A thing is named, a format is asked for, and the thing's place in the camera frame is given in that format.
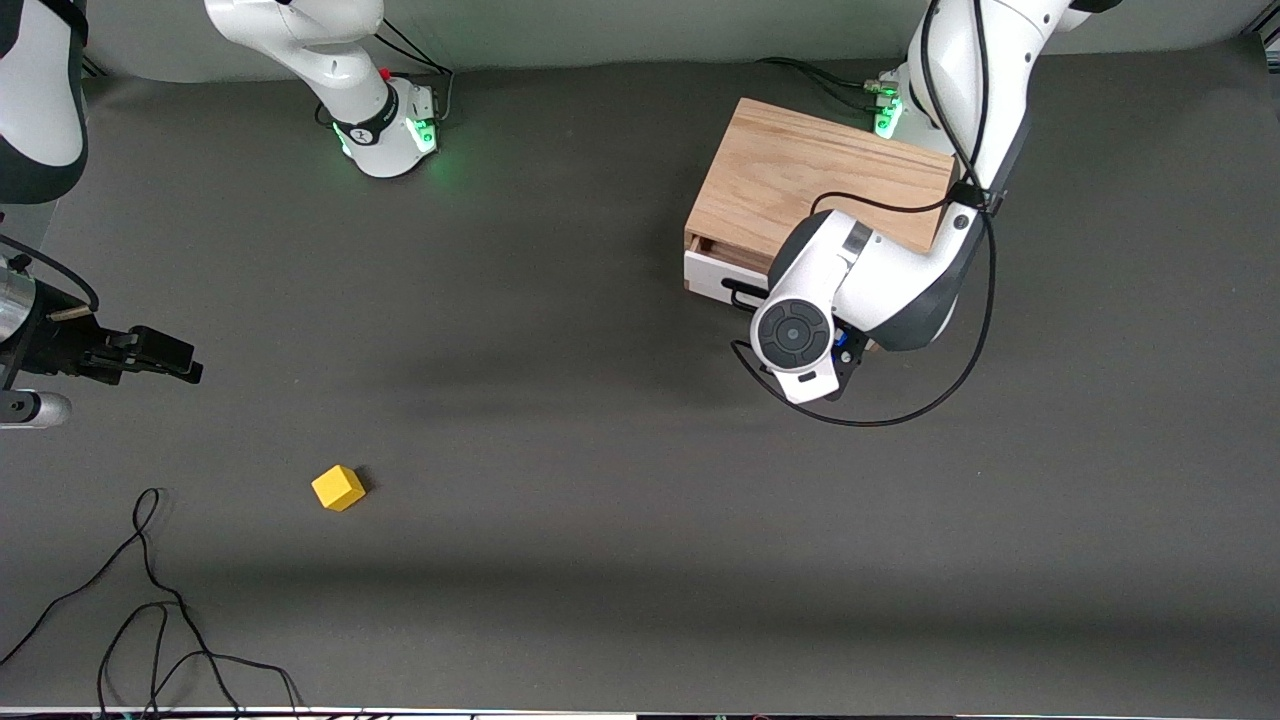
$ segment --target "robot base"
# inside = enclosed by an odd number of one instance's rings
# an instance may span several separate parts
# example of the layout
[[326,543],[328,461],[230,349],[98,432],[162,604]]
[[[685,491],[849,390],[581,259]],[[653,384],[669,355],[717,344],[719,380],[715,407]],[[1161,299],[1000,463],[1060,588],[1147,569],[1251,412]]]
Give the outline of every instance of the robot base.
[[397,117],[374,145],[348,141],[334,126],[342,151],[356,161],[366,176],[393,178],[412,170],[417,163],[435,152],[435,99],[430,87],[419,87],[403,78],[387,85],[398,96]]

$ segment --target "metal cylinder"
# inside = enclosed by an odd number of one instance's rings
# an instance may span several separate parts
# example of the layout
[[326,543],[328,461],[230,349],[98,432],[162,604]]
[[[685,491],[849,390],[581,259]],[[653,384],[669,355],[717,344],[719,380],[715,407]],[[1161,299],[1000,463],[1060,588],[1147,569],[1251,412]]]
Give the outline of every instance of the metal cylinder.
[[27,322],[36,302],[36,281],[19,275],[0,263],[0,342],[5,342]]

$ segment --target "robotic arm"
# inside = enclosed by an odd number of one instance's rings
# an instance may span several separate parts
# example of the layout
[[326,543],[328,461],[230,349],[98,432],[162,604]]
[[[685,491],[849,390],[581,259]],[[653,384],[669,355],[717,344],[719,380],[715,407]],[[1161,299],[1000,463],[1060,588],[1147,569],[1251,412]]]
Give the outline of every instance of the robotic arm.
[[959,150],[975,182],[948,196],[933,246],[923,255],[837,210],[806,218],[792,231],[769,270],[769,293],[750,331],[755,355],[790,402],[838,396],[851,370],[841,365],[854,363],[868,340],[906,351],[942,333],[989,222],[979,208],[998,209],[1021,150],[1036,59],[1055,31],[1119,3],[929,3],[906,63],[868,88],[888,88],[902,99],[901,115],[893,118],[897,140]]
[[[55,200],[84,170],[83,9],[83,0],[0,3],[0,202]],[[0,245],[18,251],[0,258],[0,429],[47,428],[70,415],[61,395],[14,389],[19,372],[113,386],[142,372],[200,382],[192,346],[142,325],[100,327],[97,296],[78,275],[8,236]],[[33,258],[81,284],[88,301],[32,278]]]
[[431,90],[383,74],[355,42],[378,32],[383,0],[205,0],[227,40],[293,70],[333,115],[366,174],[404,174],[436,147]]

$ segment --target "white wall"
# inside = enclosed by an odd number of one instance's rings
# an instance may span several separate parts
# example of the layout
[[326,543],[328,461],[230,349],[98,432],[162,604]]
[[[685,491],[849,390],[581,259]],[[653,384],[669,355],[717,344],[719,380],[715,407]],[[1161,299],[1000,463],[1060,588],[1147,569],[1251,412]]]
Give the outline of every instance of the white wall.
[[[1240,32],[1268,0],[1126,0],[1050,51],[1203,45]],[[387,17],[457,68],[634,60],[893,58],[927,0],[387,0]],[[232,45],[201,0],[90,0],[88,54],[108,70],[173,82],[288,77]],[[376,42],[379,64],[412,64]]]

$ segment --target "wooden box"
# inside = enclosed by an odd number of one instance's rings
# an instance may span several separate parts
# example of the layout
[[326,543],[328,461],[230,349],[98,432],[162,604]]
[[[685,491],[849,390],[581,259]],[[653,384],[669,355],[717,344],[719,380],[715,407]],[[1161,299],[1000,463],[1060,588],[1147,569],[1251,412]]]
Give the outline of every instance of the wooden box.
[[[823,192],[840,190],[906,208],[936,202],[954,159],[932,150],[742,99],[685,223],[685,287],[723,302],[733,278],[765,287],[774,255]],[[941,210],[895,213],[854,200],[836,208],[927,252]]]

